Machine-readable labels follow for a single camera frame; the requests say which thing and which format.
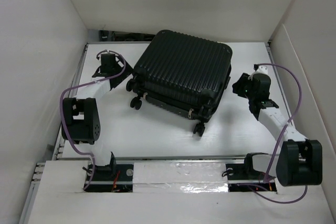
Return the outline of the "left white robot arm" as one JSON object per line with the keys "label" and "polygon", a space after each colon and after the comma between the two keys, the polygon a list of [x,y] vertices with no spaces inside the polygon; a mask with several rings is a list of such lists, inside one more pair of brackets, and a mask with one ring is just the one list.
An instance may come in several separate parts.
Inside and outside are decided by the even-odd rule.
{"label": "left white robot arm", "polygon": [[132,72],[124,57],[112,50],[96,55],[100,66],[89,82],[69,88],[60,97],[61,133],[72,149],[81,156],[88,156],[92,166],[89,174],[99,173],[105,180],[117,175],[113,153],[98,143],[101,124],[97,102],[122,83]]}

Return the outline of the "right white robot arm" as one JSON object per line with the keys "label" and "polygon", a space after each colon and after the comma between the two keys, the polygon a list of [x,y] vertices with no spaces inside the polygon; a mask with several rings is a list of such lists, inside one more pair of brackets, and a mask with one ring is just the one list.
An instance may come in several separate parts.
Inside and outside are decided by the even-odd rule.
{"label": "right white robot arm", "polygon": [[267,74],[243,73],[233,84],[233,92],[248,99],[249,110],[276,140],[275,154],[249,153],[243,174],[255,178],[261,172],[276,178],[282,186],[320,185],[322,183],[322,145],[291,126],[279,106],[269,98],[271,79]]}

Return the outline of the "black hard-shell suitcase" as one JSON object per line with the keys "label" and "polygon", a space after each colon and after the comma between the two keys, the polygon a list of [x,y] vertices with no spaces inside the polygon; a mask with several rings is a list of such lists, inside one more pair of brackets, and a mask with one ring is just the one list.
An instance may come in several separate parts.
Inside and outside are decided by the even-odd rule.
{"label": "black hard-shell suitcase", "polygon": [[126,90],[142,100],[198,123],[193,133],[203,136],[205,123],[216,112],[232,70],[233,50],[224,43],[172,30],[159,31],[133,68]]}

